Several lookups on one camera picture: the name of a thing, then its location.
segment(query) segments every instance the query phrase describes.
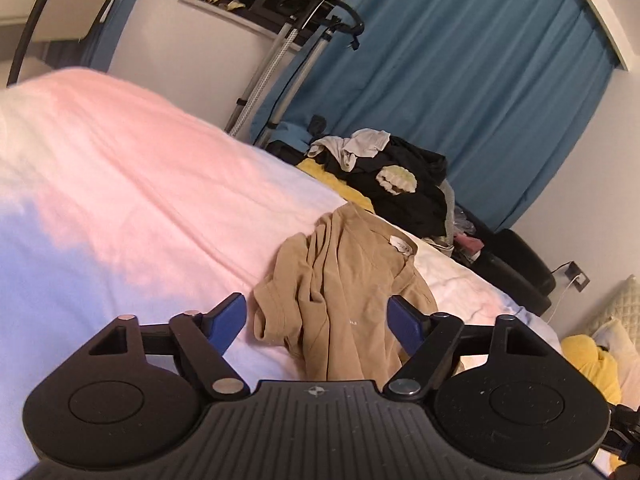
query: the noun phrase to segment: bed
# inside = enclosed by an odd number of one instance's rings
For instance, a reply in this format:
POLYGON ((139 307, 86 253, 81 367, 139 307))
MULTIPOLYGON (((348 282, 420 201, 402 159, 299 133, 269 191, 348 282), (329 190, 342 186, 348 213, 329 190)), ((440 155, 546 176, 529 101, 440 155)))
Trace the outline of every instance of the bed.
MULTIPOLYGON (((110 76, 63 70, 0 93, 0 479, 37 460, 20 421, 27 394, 111 319, 167 322, 232 292, 251 310, 283 241, 343 204, 300 170, 110 76)), ((539 318, 414 241, 440 310, 473 324, 515 314, 559 351, 539 318)), ((251 331, 225 358, 252 388, 302 378, 284 348, 251 331)))

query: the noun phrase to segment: metal pole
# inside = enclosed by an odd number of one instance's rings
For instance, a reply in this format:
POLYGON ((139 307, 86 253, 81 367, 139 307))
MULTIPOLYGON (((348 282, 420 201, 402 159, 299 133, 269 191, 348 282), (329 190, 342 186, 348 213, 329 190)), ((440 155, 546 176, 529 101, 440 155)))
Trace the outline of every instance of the metal pole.
POLYGON ((238 98, 238 100, 236 101, 236 108, 234 109, 233 113, 231 114, 231 117, 229 117, 229 120, 227 121, 226 126, 225 126, 226 133, 229 133, 233 129, 233 127, 236 125, 236 123, 238 122, 238 117, 240 117, 240 114, 242 113, 242 110, 246 106, 247 101, 248 101, 249 97, 251 96, 251 92, 254 91, 254 88, 258 84, 258 81, 260 81, 260 78, 262 77, 264 72, 269 67, 269 65, 270 65, 271 61, 273 60, 273 58, 278 53, 280 47, 282 46, 282 44, 286 40, 287 34, 291 30, 291 27, 292 27, 292 25, 287 22, 280 29, 280 32, 278 33, 276 39, 273 41, 273 44, 271 45, 271 49, 269 50, 267 55, 262 60, 262 63, 260 64, 260 66, 256 69, 254 75, 251 78, 251 81, 249 81, 249 84, 247 85, 246 89, 244 90, 244 93, 242 94, 242 97, 238 98))
POLYGON ((264 125, 264 128, 260 131, 260 134, 258 134, 258 137, 255 139, 254 146, 258 146, 259 148, 266 147, 269 140, 271 139, 271 133, 278 127, 278 124, 280 124, 280 120, 284 116, 284 113, 287 111, 287 108, 289 108, 289 105, 293 101, 293 98, 298 93, 298 90, 300 90, 300 87, 305 82, 305 79, 308 77, 311 69, 318 61, 318 58, 322 55, 322 52, 326 49, 333 35, 334 32, 332 30, 327 29, 326 31, 324 31, 324 33, 320 37, 320 40, 318 41, 318 44, 313 47, 313 49, 309 53, 309 56, 306 58, 304 64, 300 68, 300 72, 294 79, 289 90, 287 90, 287 93, 284 95, 277 108, 269 117, 269 120, 264 125))

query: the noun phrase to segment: brown shirt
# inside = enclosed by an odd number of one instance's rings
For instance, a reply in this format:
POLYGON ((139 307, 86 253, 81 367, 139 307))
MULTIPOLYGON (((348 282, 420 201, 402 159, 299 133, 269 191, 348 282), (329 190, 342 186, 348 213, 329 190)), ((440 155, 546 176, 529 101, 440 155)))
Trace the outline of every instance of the brown shirt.
POLYGON ((386 325, 386 303, 402 295, 424 314, 436 312, 414 267, 416 245, 387 222, 348 203, 280 248, 260 282, 254 330, 305 360, 310 381, 373 379, 399 369, 400 345, 386 325))

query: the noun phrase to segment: white charging cable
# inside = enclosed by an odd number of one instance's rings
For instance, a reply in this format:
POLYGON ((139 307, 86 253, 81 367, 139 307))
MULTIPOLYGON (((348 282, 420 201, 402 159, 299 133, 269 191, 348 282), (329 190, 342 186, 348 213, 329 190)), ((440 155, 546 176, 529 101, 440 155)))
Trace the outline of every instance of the white charging cable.
POLYGON ((553 318, 553 316, 556 315, 556 312, 558 311, 558 307, 560 306, 560 302, 562 301, 562 298, 564 298, 564 295, 566 294, 566 292, 574 284, 574 281, 577 280, 578 278, 580 278, 580 276, 581 276, 581 274, 578 274, 577 276, 574 276, 574 278, 569 282, 569 285, 567 285, 564 288, 564 290, 562 291, 562 294, 560 294, 560 297, 558 298, 558 301, 556 301, 556 306, 554 308, 554 311, 552 312, 551 316, 549 316, 549 319, 546 320, 547 323, 550 323, 551 319, 553 318))

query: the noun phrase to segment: wall outlet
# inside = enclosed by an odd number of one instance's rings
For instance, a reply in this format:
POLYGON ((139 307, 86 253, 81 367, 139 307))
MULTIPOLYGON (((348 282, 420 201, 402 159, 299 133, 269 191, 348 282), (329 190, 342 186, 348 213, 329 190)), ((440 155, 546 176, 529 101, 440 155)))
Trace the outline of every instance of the wall outlet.
POLYGON ((564 271, 564 275, 569 278, 569 281, 575 280, 573 285, 578 289, 578 292, 582 292, 584 288, 591 283, 591 280, 588 276, 583 272, 583 270, 578 267, 578 264, 575 262, 571 262, 569 266, 564 271))

